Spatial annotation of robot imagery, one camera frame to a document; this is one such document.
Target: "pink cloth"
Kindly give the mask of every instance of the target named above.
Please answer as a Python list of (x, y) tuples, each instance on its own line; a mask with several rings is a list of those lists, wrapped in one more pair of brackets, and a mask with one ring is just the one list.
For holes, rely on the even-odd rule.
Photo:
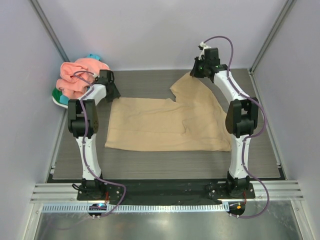
[[(108, 65), (93, 58), (79, 58), (75, 62), (64, 62), (60, 68), (61, 78), (56, 81), (56, 88), (62, 91), (62, 94), (69, 99), (80, 98), (86, 93), (89, 85), (79, 78), (74, 77), (74, 73), (77, 71), (89, 71), (98, 75), (100, 69), (110, 70)], [(89, 73), (83, 72), (77, 75), (90, 83), (95, 80)]]

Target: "floor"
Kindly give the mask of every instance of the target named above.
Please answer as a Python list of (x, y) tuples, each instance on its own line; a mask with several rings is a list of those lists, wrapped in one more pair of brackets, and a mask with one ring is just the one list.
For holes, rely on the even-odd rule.
[[(170, 91), (187, 70), (149, 70), (115, 72), (115, 84), (122, 97), (174, 99)], [(249, 95), (255, 91), (246, 69), (231, 71), (234, 79)], [(209, 87), (224, 111), (228, 103), (220, 90), (207, 78)], [(99, 131), (96, 136), (97, 157), (105, 179), (212, 179), (225, 178), (231, 153), (219, 151), (138, 152), (105, 148), (111, 103), (102, 100), (97, 106)], [(259, 116), (258, 129), (263, 124)], [(249, 148), (249, 170), (259, 178), (280, 177), (277, 161), (267, 132), (253, 139)], [(55, 163), (53, 179), (81, 179), (82, 163), (75, 139), (65, 125)]]
[[(245, 215), (260, 212), (265, 202), (247, 202)], [(271, 201), (253, 219), (226, 212), (127, 213), (100, 220), (87, 213), (42, 213), (35, 240), (302, 240), (290, 201)]]

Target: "white wall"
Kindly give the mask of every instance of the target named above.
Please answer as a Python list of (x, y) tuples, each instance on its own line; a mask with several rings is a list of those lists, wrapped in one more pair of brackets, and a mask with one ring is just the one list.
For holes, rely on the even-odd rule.
[(26, 0), (0, 2), (0, 35), (0, 238), (15, 240), (49, 170), (62, 116), (51, 91), (62, 60)]
[(298, 180), (317, 227), (320, 223), (319, 9), (318, 0), (297, 1), (255, 72), (286, 174)]
[[(39, 0), (71, 61), (96, 53), (113, 70), (190, 69), (201, 41), (225, 35), (233, 68), (252, 66), (286, 0)], [(230, 47), (219, 47), (224, 63)]]

